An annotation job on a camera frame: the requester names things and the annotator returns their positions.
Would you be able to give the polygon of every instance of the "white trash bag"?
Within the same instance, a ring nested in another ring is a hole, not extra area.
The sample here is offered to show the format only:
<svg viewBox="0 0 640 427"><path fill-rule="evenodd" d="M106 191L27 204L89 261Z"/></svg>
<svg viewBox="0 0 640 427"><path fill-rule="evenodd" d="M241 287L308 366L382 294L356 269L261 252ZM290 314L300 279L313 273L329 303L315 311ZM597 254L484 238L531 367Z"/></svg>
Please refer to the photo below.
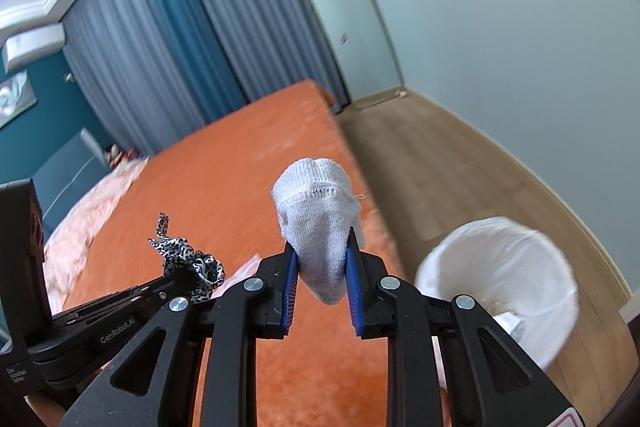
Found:
<svg viewBox="0 0 640 427"><path fill-rule="evenodd" d="M578 288L562 251L542 232L506 217L473 221L451 232L422 261L415 286L450 301L464 293L546 369L578 318ZM435 337L438 379L446 387Z"/></svg>

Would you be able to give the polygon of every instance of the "white sock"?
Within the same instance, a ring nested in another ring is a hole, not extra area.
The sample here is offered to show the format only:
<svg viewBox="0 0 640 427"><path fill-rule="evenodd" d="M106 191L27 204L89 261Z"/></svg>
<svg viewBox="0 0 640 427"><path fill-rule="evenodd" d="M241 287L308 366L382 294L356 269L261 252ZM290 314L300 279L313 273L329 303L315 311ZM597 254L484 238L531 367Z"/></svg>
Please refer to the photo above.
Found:
<svg viewBox="0 0 640 427"><path fill-rule="evenodd" d="M349 230L364 245L360 204L342 167L326 158L290 165L273 185L284 237L298 254L300 279L324 304L346 293L344 266Z"/></svg>

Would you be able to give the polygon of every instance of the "orange blanket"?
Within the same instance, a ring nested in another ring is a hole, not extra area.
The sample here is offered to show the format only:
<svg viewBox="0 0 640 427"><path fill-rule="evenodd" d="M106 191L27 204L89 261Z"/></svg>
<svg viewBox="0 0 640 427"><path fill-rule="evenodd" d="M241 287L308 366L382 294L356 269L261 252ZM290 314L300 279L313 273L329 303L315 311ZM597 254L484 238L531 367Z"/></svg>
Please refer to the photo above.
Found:
<svg viewBox="0 0 640 427"><path fill-rule="evenodd" d="M266 257L282 251L271 187L303 157L330 158L347 171L354 194L365 195L360 202L363 250L383 257L389 272L399 273L393 240L326 99L306 81L151 158L95 238L65 306L161 275L162 258L146 242L161 210L171 217L170 233L220 259L227 274L255 253ZM325 306L300 282L290 335L284 341L258 341L257 350L261 427L385 425L386 341L354 335L346 299Z"/></svg>

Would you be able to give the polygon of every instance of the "white sticker with pink border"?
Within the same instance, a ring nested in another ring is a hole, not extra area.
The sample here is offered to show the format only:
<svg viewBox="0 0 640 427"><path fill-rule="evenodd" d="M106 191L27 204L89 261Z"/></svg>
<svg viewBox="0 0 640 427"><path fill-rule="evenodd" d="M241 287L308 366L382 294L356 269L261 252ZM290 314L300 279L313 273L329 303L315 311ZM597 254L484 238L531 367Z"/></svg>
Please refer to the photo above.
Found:
<svg viewBox="0 0 640 427"><path fill-rule="evenodd" d="M569 407L547 427L584 427L582 420L573 407Z"/></svg>

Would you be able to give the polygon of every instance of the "floor plank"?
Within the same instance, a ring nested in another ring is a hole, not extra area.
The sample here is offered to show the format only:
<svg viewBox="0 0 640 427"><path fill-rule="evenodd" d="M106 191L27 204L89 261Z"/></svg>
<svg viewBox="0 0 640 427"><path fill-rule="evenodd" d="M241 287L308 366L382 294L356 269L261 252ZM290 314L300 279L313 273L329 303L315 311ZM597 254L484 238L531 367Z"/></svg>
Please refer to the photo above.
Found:
<svg viewBox="0 0 640 427"><path fill-rule="evenodd" d="M613 406L638 367L618 309L626 294L600 246L535 176L463 121L409 93L337 117L369 182L404 270L464 223L507 216L542 230L564 251L580 317L547 374L588 427Z"/></svg>

